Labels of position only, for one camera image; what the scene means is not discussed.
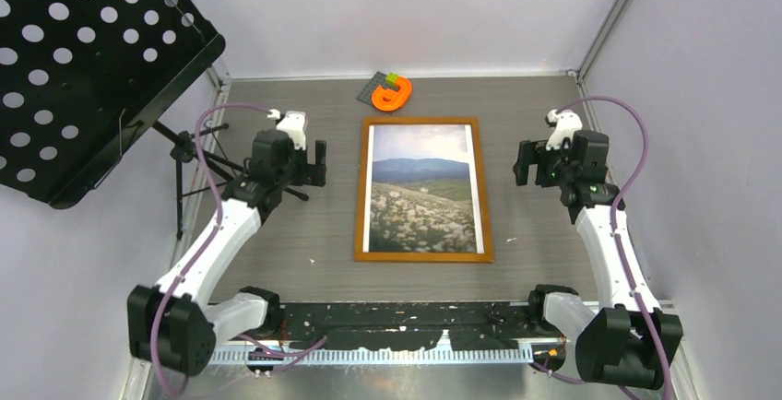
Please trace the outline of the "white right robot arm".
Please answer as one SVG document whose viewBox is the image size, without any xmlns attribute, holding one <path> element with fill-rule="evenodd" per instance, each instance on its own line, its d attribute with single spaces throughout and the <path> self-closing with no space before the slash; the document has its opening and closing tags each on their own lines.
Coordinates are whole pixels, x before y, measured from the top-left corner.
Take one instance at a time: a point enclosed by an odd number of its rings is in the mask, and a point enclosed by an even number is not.
<svg viewBox="0 0 782 400">
<path fill-rule="evenodd" d="M 607 182 L 609 138 L 577 130 L 550 144 L 520 142 L 515 182 L 556 187 L 586 247 L 598 285 L 597 312 L 573 288 L 538 284 L 529 293 L 527 326 L 537 335 L 560 332 L 574 341 L 584 382 L 671 394 L 670 365 L 683 337 L 678 316 L 663 312 L 634 256 L 620 188 Z"/>
</svg>

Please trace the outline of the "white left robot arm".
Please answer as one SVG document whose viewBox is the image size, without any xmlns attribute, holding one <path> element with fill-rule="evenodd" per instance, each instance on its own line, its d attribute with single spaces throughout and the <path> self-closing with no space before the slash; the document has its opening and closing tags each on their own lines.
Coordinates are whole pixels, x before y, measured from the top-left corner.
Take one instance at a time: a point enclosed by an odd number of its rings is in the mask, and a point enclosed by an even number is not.
<svg viewBox="0 0 782 400">
<path fill-rule="evenodd" d="M 285 193 L 306 200 L 299 187 L 326 185 L 326 153 L 326 141 L 315 141 L 310 162 L 301 135 L 279 129 L 257 134 L 242 173 L 219 190 L 210 226 L 153 286 L 138 285 L 129 294 L 133 357 L 195 377 L 223 343 L 242 333 L 270 339 L 281 331 L 284 311 L 275 292 L 247 286 L 221 303 L 210 299 L 228 265 Z"/>
</svg>

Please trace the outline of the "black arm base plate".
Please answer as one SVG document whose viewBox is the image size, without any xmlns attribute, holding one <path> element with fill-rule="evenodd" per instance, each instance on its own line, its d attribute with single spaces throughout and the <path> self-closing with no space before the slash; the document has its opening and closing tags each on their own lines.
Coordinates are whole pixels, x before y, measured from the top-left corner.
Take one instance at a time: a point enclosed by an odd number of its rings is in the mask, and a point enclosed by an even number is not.
<svg viewBox="0 0 782 400">
<path fill-rule="evenodd" d="M 575 342 L 535 322 L 528 305 L 518 301 L 289 302 L 274 327 L 245 334 L 296 349 L 325 337 L 328 350 L 430 350 L 444 335 L 459 351 L 509 350 L 521 340 Z"/>
</svg>

